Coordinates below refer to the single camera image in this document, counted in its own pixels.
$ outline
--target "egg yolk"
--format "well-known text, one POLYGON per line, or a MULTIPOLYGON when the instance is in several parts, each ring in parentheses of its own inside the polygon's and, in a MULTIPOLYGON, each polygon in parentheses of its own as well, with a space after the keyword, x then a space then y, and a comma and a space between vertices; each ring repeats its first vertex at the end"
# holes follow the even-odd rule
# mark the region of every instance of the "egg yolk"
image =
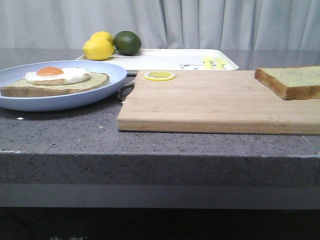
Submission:
POLYGON ((47 67, 41 68, 39 71, 36 72, 38 76, 54 76, 54 75, 59 75, 63 73, 64 71, 54 66, 47 66, 47 67))

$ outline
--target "toast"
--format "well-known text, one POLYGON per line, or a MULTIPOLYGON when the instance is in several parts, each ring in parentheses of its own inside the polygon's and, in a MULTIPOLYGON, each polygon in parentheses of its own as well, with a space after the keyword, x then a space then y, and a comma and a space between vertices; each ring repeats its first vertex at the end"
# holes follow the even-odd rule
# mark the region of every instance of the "toast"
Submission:
POLYGON ((100 88, 109 83, 109 75, 90 72, 91 78, 67 85, 36 85, 25 78, 0 87, 1 95, 5 97, 32 98, 75 94, 100 88))
POLYGON ((257 68, 254 78, 284 100, 320 99, 320 65, 257 68))

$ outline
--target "tray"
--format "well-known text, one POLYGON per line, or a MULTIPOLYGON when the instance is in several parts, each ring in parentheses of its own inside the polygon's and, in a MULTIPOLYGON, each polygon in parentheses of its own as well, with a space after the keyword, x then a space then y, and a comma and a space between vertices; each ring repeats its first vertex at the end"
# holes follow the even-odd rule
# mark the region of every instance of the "tray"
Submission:
MULTIPOLYGON (((225 70, 237 70, 239 67, 221 51, 215 49, 140 49, 137 55, 125 56, 115 52, 106 62, 126 69, 128 75, 136 75, 139 70, 202 70, 204 69, 204 56, 221 58, 226 64, 225 70)), ((84 55, 76 60, 88 60, 84 55)))

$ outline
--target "egg white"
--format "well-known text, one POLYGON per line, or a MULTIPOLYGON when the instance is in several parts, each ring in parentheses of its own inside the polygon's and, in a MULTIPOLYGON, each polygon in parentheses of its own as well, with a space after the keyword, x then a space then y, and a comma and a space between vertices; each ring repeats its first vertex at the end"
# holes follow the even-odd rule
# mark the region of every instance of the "egg white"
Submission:
POLYGON ((27 72, 24 78, 31 84, 36 85, 66 85, 76 84, 90 78, 90 73, 84 68, 72 67, 61 68, 62 74, 52 76, 39 76, 36 71, 27 72))

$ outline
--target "lemon slice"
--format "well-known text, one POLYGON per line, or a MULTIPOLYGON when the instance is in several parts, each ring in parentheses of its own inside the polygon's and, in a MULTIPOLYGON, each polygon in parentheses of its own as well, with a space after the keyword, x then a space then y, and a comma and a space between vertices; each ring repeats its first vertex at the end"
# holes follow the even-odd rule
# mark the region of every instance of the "lemon slice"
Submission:
POLYGON ((168 81, 175 78, 175 74, 169 71, 149 71, 144 77, 152 81, 168 81))

